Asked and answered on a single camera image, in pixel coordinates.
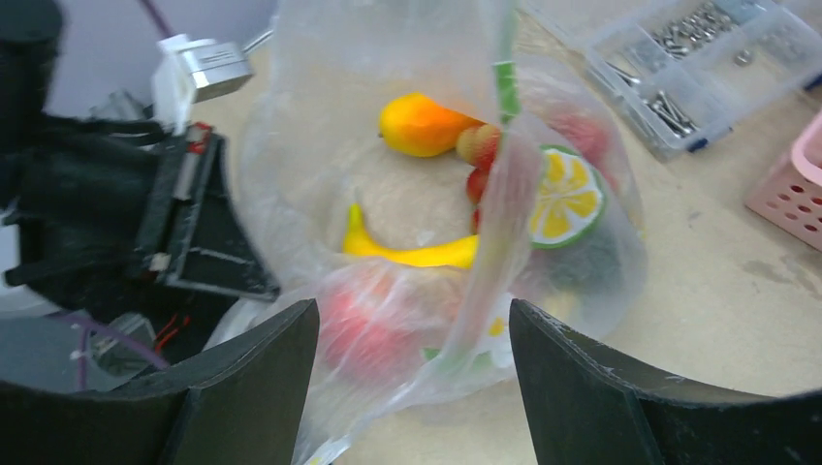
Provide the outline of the red fake grape bunch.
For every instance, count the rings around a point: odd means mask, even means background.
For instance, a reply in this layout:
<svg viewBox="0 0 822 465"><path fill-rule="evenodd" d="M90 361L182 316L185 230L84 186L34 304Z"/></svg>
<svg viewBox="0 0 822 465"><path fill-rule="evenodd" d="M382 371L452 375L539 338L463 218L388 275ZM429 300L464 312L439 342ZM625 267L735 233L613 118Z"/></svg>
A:
<svg viewBox="0 0 822 465"><path fill-rule="evenodd" d="M470 227L474 234L479 232L479 204L496 157L500 136L500 130L491 124L468 128L458 136L456 152L472 167L472 172L466 179L465 193L473 204Z"/></svg>

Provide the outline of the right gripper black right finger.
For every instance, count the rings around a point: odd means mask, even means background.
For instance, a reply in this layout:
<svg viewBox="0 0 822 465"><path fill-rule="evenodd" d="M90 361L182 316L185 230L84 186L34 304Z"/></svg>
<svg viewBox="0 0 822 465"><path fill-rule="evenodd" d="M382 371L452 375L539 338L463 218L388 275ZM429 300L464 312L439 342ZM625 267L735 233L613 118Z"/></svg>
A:
<svg viewBox="0 0 822 465"><path fill-rule="evenodd" d="M510 306L513 357L541 464L817 464L821 394L694 381Z"/></svg>

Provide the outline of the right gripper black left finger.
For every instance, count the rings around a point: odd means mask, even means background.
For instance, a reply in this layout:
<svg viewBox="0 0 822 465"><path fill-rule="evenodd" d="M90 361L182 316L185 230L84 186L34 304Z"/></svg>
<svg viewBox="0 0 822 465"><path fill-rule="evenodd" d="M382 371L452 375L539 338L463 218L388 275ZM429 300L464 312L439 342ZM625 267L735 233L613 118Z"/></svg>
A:
<svg viewBox="0 0 822 465"><path fill-rule="evenodd" d="M225 343L112 391L3 383L5 464L288 464L319 311L299 301Z"/></svg>

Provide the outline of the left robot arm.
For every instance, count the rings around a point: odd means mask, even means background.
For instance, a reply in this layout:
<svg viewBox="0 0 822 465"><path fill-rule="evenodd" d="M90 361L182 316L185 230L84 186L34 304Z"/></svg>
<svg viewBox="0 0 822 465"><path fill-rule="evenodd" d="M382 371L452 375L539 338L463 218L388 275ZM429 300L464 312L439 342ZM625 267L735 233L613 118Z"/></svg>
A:
<svg viewBox="0 0 822 465"><path fill-rule="evenodd" d="M243 50L167 37L149 118L64 117L46 111L63 26L54 1L1 5L1 223L18 251L1 272L2 318L275 300L231 200L227 141L190 118L252 78Z"/></svg>

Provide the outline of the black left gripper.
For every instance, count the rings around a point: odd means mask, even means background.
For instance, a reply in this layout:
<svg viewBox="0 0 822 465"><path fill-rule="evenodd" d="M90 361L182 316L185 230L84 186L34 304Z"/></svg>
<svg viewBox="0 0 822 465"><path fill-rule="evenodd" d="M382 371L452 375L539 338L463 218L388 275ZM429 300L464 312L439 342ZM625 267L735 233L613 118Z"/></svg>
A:
<svg viewBox="0 0 822 465"><path fill-rule="evenodd" d="M2 282L104 320L274 301L278 283L231 199L227 148L205 123L172 135L50 118L1 153L1 223L18 251Z"/></svg>

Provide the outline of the clear plastic bag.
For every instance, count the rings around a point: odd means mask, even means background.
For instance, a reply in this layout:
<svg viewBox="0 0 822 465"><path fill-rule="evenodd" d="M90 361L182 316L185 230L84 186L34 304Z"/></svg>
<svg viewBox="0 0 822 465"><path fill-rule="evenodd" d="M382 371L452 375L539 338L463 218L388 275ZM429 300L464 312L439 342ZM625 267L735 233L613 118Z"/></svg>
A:
<svg viewBox="0 0 822 465"><path fill-rule="evenodd" d="M600 337L641 292L643 213L623 146L592 162L551 127L554 109L600 105L560 63L519 52L519 26L513 1L278 3L269 89L233 182L282 294L236 304L220 339L333 285L388 286L442 319L398 383L329 370L318 338L292 463L331 463L375 419L512 378L515 298ZM461 191L469 167L379 136L382 108L415 92L502 132L477 235Z"/></svg>

